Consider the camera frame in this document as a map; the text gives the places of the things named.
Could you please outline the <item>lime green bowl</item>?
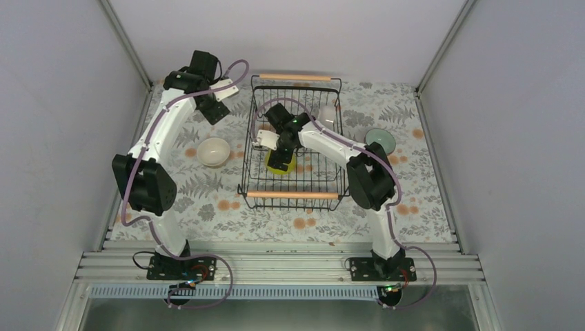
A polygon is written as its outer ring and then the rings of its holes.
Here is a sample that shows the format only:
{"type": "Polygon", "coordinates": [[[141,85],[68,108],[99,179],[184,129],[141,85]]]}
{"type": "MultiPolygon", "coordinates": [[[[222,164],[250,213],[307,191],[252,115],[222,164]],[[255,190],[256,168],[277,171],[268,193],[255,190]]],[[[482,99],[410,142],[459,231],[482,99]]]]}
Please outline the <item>lime green bowl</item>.
{"type": "Polygon", "coordinates": [[[276,151],[269,150],[264,164],[269,172],[276,175],[286,175],[293,172],[297,167],[297,159],[293,150],[276,151]]]}

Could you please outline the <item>teal striped bowl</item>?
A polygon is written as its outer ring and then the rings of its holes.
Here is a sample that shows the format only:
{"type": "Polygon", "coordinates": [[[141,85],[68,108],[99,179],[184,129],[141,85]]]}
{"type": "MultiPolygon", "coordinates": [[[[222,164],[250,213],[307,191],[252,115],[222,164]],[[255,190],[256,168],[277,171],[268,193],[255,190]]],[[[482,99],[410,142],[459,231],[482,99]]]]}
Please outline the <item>teal striped bowl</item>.
{"type": "Polygon", "coordinates": [[[369,130],[364,137],[364,143],[368,145],[378,143],[386,154],[393,153],[397,145],[394,136],[389,131],[381,128],[369,130]]]}

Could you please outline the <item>black wire dish rack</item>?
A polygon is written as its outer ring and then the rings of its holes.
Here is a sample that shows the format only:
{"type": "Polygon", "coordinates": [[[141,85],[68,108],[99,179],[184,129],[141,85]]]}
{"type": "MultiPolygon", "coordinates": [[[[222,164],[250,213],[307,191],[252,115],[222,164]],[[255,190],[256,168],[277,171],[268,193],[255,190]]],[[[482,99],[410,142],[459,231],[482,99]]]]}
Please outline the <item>black wire dish rack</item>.
{"type": "Polygon", "coordinates": [[[335,210],[348,197],[346,171],[324,155],[305,148],[295,152],[297,167],[290,174],[276,175],[268,171],[264,159],[268,148],[252,143],[259,130],[273,131],[265,118],[272,106],[281,103],[289,113],[296,116],[309,110],[317,116],[319,109],[331,105],[339,108],[343,82],[340,78],[331,81],[287,81],[260,79],[259,74],[250,80],[252,96],[246,132],[241,183],[237,191],[246,205],[252,209],[304,209],[335,210]],[[279,192],[336,192],[338,199],[260,199],[247,197],[249,191],[279,192]]]}

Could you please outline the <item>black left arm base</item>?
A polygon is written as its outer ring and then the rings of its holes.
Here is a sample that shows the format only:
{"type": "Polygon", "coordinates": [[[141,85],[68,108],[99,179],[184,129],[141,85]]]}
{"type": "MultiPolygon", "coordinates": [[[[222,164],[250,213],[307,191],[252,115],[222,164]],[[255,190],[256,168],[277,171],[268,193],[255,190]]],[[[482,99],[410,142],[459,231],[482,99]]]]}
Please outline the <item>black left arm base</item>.
{"type": "Polygon", "coordinates": [[[155,252],[146,269],[148,280],[213,281],[217,259],[211,256],[180,261],[155,252]]]}

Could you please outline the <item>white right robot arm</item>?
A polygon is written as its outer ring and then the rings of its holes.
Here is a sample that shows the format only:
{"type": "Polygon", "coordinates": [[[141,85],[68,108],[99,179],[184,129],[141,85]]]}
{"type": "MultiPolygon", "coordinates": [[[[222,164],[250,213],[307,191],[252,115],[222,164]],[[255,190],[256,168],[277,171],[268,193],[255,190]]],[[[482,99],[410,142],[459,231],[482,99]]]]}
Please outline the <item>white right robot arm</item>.
{"type": "Polygon", "coordinates": [[[255,142],[270,150],[269,168],[284,171],[294,153],[305,148],[346,171],[350,196],[368,211],[374,232],[375,275],[383,281],[393,279],[406,253],[390,230],[390,208],[398,203],[401,192],[384,148],[379,143],[365,145],[343,137],[305,112],[294,116],[281,103],[269,108],[265,116],[274,130],[259,130],[255,142]]]}

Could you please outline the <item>cream floral bowl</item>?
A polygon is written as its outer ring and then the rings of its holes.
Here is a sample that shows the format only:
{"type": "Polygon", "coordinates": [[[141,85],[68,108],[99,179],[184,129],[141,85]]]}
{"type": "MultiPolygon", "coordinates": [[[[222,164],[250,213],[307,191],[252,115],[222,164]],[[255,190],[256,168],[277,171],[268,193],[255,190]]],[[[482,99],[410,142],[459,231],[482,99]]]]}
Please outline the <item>cream floral bowl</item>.
{"type": "Polygon", "coordinates": [[[223,166],[230,156],[230,146],[227,141],[218,137],[211,137],[202,141],[197,148],[197,160],[206,167],[218,168],[223,166]]]}

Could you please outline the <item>white glossy bowl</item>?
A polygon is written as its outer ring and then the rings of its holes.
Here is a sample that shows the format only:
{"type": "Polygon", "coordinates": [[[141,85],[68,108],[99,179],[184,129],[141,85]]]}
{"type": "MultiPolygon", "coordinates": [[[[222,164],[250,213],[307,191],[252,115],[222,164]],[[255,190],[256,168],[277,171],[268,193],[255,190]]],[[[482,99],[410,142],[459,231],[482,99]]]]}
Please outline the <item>white glossy bowl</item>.
{"type": "Polygon", "coordinates": [[[327,105],[319,109],[317,120],[321,125],[334,131],[337,123],[337,109],[335,106],[327,105]]]}

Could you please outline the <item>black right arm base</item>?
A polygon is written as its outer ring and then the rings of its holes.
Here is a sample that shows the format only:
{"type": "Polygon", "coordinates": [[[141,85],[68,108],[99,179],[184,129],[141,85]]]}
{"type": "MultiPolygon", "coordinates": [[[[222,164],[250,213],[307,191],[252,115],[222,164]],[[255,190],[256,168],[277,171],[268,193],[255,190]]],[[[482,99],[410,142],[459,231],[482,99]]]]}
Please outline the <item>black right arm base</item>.
{"type": "Polygon", "coordinates": [[[383,259],[373,250],[371,257],[350,257],[344,266],[350,273],[352,281],[416,281],[414,260],[406,256],[406,251],[399,248],[389,259],[383,259]]]}

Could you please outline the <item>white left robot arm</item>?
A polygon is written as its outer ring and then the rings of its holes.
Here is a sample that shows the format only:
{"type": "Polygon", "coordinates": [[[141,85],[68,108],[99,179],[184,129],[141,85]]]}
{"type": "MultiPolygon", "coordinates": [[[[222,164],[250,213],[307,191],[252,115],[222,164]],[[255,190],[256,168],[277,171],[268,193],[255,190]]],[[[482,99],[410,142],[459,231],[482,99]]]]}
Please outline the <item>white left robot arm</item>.
{"type": "Polygon", "coordinates": [[[136,144],[117,154],[112,170],[122,198],[120,221],[125,227],[144,222],[155,240],[155,254],[167,257],[164,269],[174,279],[192,270],[188,240],[172,209],[177,184],[165,166],[170,149],[186,120],[199,111],[215,125],[229,114],[223,99],[237,93],[238,80],[227,76],[220,60],[195,50],[188,66],[172,71],[163,82],[160,104],[136,144]]]}

